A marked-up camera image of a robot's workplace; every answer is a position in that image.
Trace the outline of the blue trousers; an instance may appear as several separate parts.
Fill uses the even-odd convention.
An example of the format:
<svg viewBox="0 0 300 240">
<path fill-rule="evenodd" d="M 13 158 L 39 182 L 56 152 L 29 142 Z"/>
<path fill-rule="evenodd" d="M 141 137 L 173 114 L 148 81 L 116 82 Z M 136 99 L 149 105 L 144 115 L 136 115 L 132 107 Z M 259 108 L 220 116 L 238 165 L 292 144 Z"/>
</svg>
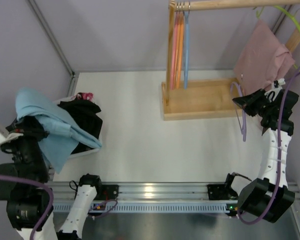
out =
<svg viewBox="0 0 300 240">
<path fill-rule="evenodd" d="M 33 88 L 24 87 L 17 92 L 15 110 L 18 121 L 24 117 L 35 117 L 48 132 L 38 145 L 43 159 L 58 174 L 79 143 L 92 149 L 102 148 L 102 143 L 80 128 L 66 110 Z"/>
</svg>

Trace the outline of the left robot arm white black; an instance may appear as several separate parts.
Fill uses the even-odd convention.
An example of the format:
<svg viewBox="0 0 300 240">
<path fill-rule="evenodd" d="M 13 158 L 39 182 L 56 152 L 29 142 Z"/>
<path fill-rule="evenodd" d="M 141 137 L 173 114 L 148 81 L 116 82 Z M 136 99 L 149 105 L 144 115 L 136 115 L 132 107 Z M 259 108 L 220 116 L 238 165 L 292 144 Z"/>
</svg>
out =
<svg viewBox="0 0 300 240">
<path fill-rule="evenodd" d="M 49 136 L 34 117 L 9 127 L 0 124 L 0 151 L 12 155 L 12 163 L 0 164 L 0 201 L 12 227 L 24 240 L 80 240 L 91 204 L 102 188 L 99 176 L 83 175 L 75 200 L 61 226 L 53 223 L 53 190 L 47 186 L 47 167 L 39 142 Z"/>
</svg>

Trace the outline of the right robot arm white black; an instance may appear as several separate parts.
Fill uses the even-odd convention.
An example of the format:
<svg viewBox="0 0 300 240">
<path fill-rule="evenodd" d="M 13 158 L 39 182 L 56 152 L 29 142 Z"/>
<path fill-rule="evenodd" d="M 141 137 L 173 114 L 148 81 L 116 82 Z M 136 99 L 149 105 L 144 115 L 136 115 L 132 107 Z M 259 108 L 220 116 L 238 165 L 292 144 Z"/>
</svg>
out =
<svg viewBox="0 0 300 240">
<path fill-rule="evenodd" d="M 275 223 L 295 201 L 286 179 L 287 152 L 294 133 L 290 121 L 299 95 L 288 89 L 265 91 L 234 97 L 233 103 L 251 117 L 261 117 L 263 153 L 258 177 L 238 193 L 237 217 L 246 225 L 261 220 Z"/>
</svg>

